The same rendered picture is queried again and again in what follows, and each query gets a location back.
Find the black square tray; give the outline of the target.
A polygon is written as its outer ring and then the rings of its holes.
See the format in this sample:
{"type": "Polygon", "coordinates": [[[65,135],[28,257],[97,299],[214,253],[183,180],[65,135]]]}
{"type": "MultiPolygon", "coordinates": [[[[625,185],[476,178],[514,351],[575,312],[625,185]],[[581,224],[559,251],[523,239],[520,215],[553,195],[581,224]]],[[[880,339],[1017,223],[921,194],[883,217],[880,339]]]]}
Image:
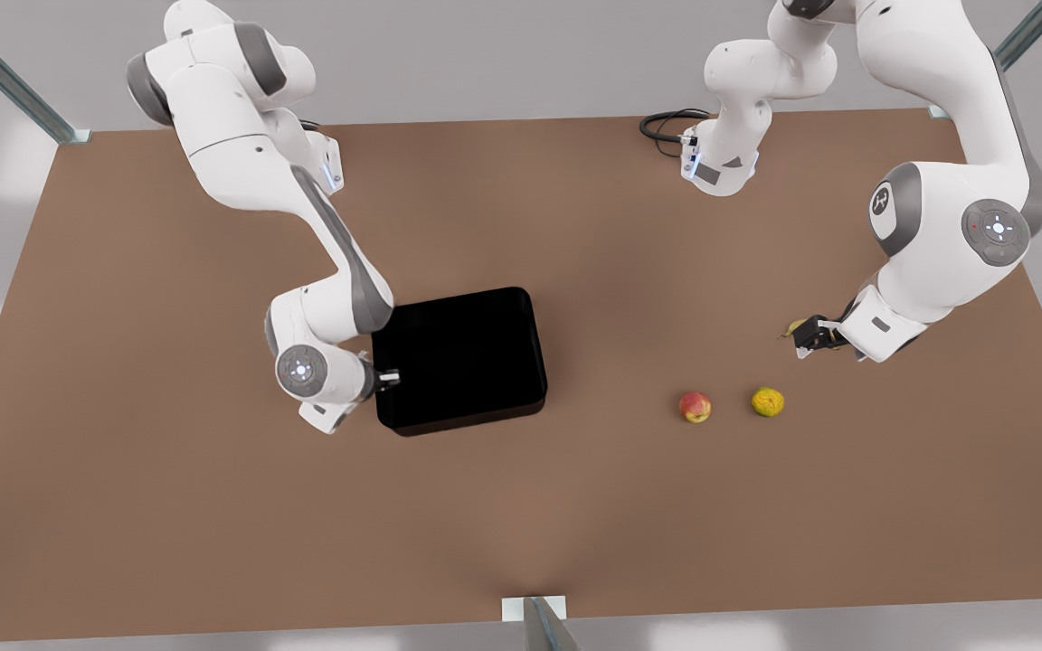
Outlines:
{"type": "Polygon", "coordinates": [[[401,437],[496,423],[545,407],[547,375],[532,297],[496,287],[397,306],[372,336],[374,366],[400,380],[375,395],[401,437]]]}

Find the silver frame post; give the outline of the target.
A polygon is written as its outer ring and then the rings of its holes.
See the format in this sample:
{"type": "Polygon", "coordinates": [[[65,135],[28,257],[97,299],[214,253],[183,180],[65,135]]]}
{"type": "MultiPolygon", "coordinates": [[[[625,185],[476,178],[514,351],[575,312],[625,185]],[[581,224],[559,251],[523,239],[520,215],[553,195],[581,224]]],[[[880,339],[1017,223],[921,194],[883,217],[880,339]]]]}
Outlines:
{"type": "Polygon", "coordinates": [[[1000,45],[991,51],[1002,79],[1007,80],[1006,73],[1020,61],[1039,37],[1042,37],[1042,0],[1037,0],[1029,11],[1002,37],[1000,45]]]}
{"type": "Polygon", "coordinates": [[[59,145],[86,144],[90,129],[72,127],[63,116],[54,110],[36,90],[29,86],[13,67],[0,57],[0,92],[11,100],[14,106],[24,112],[34,124],[59,145]]]}
{"type": "Polygon", "coordinates": [[[524,625],[524,651],[584,651],[566,626],[564,596],[501,599],[501,621],[524,625]]]}

